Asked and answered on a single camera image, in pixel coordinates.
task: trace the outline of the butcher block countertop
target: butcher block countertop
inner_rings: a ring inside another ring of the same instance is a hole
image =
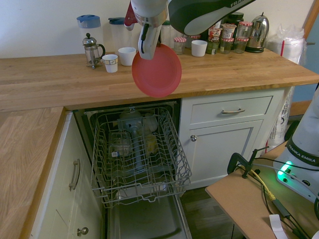
[[[319,75],[266,50],[179,56],[182,78],[163,99],[314,84]],[[135,85],[131,67],[116,73],[86,67],[81,55],[0,59],[0,112],[66,107],[67,110],[155,101]]]
[[[180,85],[161,100],[319,82],[316,73],[269,50],[185,53]],[[84,54],[0,59],[0,239],[29,239],[65,110],[156,100],[137,88],[130,67],[93,70]]]

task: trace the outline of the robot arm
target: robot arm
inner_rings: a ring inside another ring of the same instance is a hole
[[[169,12],[173,28],[185,35],[197,35],[225,16],[254,0],[131,0],[125,25],[130,30],[138,22],[143,26],[139,39],[142,58],[152,60],[160,26]]]

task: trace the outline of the drawer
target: drawer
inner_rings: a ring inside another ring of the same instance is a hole
[[[215,122],[219,120],[238,119],[265,115],[272,96],[197,103],[192,106],[191,124]]]

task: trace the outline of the spice jar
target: spice jar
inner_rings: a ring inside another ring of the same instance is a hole
[[[218,46],[219,46],[219,42],[208,41],[206,53],[211,54],[211,55],[215,55],[217,53]]]
[[[248,40],[249,40],[248,38],[247,39],[236,38],[236,46],[235,46],[234,52],[239,54],[244,53]]]
[[[247,39],[250,36],[250,32],[251,32],[252,27],[253,27],[253,23],[252,22],[241,21],[238,24],[236,38],[245,38],[245,39]]]
[[[223,28],[223,31],[221,32],[222,38],[227,38],[227,39],[233,38],[235,28],[237,27],[236,25],[225,23],[225,24],[221,24],[221,27]]]
[[[229,54],[231,46],[233,45],[234,38],[222,38],[220,42],[220,53]]]
[[[185,37],[175,37],[174,38],[174,51],[176,55],[184,54],[186,38]]]

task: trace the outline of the white mug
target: white mug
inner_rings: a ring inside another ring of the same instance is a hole
[[[194,40],[191,42],[191,54],[196,57],[205,55],[207,42],[202,40]]]
[[[123,66],[131,66],[136,54],[134,47],[123,47],[119,49],[119,56]]]
[[[105,64],[106,71],[114,73],[118,71],[118,56],[115,54],[109,54],[102,57],[102,61]]]

